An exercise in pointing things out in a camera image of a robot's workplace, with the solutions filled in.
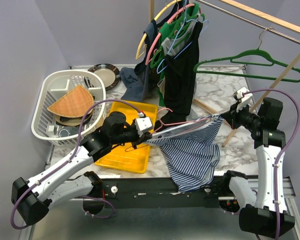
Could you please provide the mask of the blue white striped tank top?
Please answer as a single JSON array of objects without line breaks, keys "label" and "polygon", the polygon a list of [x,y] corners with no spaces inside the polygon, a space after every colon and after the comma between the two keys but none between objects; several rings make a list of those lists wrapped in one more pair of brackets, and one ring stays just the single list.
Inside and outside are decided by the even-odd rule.
[{"label": "blue white striped tank top", "polygon": [[215,138],[222,123],[223,118],[213,114],[167,128],[145,141],[159,147],[179,192],[198,190],[213,180],[221,158]]}]

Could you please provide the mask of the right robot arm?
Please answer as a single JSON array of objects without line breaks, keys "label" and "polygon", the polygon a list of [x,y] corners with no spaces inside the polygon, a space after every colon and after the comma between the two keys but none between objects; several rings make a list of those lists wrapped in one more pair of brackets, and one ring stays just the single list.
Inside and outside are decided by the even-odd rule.
[{"label": "right robot arm", "polygon": [[253,113],[249,101],[249,97],[237,100],[221,116],[233,129],[244,127],[251,134],[258,161],[257,192],[249,187],[243,173],[235,171],[226,173],[228,179],[220,183],[220,191],[236,197],[242,231],[277,240],[295,226],[284,198],[282,164],[286,135],[277,129],[283,103],[266,97],[258,113]]}]

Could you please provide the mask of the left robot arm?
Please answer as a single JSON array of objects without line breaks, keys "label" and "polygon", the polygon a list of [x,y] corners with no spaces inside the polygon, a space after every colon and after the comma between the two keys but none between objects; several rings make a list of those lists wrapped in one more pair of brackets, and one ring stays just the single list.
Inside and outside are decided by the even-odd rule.
[{"label": "left robot arm", "polygon": [[152,129],[151,119],[143,113],[132,124],[126,122],[123,113],[110,113],[103,125],[86,135],[66,157],[28,180],[19,177],[13,182],[11,225],[20,228],[14,222],[15,213],[26,226],[32,226],[58,204],[77,197],[97,197],[103,191],[103,182],[96,173],[88,171],[74,180],[69,178],[118,146],[131,143],[135,147],[150,139]]}]

